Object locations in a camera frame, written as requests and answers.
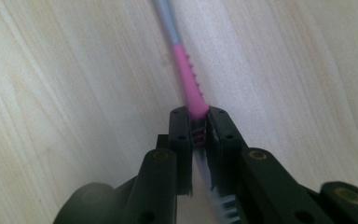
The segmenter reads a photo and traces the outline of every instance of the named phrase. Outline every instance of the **black plastic part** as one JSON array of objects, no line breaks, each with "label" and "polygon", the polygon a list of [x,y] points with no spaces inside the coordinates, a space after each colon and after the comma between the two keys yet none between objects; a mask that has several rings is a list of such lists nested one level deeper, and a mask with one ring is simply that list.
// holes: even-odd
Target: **black plastic part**
[{"label": "black plastic part", "polygon": [[190,121],[184,106],[171,111],[168,148],[176,153],[177,158],[177,194],[191,195],[193,146]]},{"label": "black plastic part", "polygon": [[263,223],[333,223],[271,153],[246,148],[240,164],[241,178],[263,216]]},{"label": "black plastic part", "polygon": [[119,223],[135,177],[118,189],[91,183],[75,191],[60,210],[54,224]]},{"label": "black plastic part", "polygon": [[238,160],[241,149],[247,145],[225,110],[210,107],[206,139],[212,188],[217,187],[221,196],[234,194],[239,180]]},{"label": "black plastic part", "polygon": [[176,155],[155,149],[144,158],[120,224],[173,224],[176,220]]},{"label": "black plastic part", "polygon": [[336,223],[358,224],[358,188],[343,182],[322,185],[321,207]]}]

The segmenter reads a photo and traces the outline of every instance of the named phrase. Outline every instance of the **pink rubber grip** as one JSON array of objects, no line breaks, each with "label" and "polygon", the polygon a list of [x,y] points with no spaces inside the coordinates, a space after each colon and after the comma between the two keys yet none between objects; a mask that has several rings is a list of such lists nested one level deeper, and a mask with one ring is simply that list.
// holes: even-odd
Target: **pink rubber grip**
[{"label": "pink rubber grip", "polygon": [[209,106],[206,105],[202,98],[202,92],[199,89],[199,83],[196,81],[195,73],[192,70],[192,65],[188,61],[188,55],[185,48],[180,44],[173,46],[173,54],[176,63],[179,67],[182,84],[185,89],[185,98],[187,104],[187,111],[191,120],[204,119]]}]

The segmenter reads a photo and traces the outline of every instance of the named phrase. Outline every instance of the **screw hole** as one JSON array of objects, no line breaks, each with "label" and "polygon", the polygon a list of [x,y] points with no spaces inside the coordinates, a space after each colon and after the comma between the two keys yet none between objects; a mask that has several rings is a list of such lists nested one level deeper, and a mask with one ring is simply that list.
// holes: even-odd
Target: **screw hole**
[{"label": "screw hole", "polygon": [[263,152],[261,151],[251,151],[249,153],[249,156],[255,160],[258,160],[258,161],[262,161],[262,160],[265,160],[267,158],[267,155],[264,154]]},{"label": "screw hole", "polygon": [[295,217],[302,223],[313,223],[313,216],[306,211],[296,211]]},{"label": "screw hole", "polygon": [[147,224],[151,223],[155,219],[155,215],[152,212],[143,212],[138,216],[138,223]]}]

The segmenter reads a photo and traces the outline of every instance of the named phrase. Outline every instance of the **wooden table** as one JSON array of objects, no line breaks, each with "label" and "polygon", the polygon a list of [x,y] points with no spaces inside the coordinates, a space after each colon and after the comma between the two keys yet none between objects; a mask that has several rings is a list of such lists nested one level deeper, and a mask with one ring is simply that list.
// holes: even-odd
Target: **wooden table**
[{"label": "wooden table", "polygon": [[[358,1],[178,0],[210,105],[301,184],[358,186]],[[150,0],[0,0],[0,223],[137,174],[183,105]],[[195,174],[178,223],[216,223]]]}]

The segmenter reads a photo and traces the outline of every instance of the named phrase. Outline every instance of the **light wood surface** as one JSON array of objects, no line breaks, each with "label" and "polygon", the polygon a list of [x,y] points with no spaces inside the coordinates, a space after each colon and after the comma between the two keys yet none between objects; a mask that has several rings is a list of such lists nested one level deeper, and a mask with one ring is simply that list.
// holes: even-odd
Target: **light wood surface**
[{"label": "light wood surface", "polygon": [[[315,190],[358,186],[358,1],[178,0],[210,105]],[[148,0],[0,0],[0,223],[51,223],[74,190],[137,174],[178,77]],[[178,223],[216,223],[195,174]]]}]

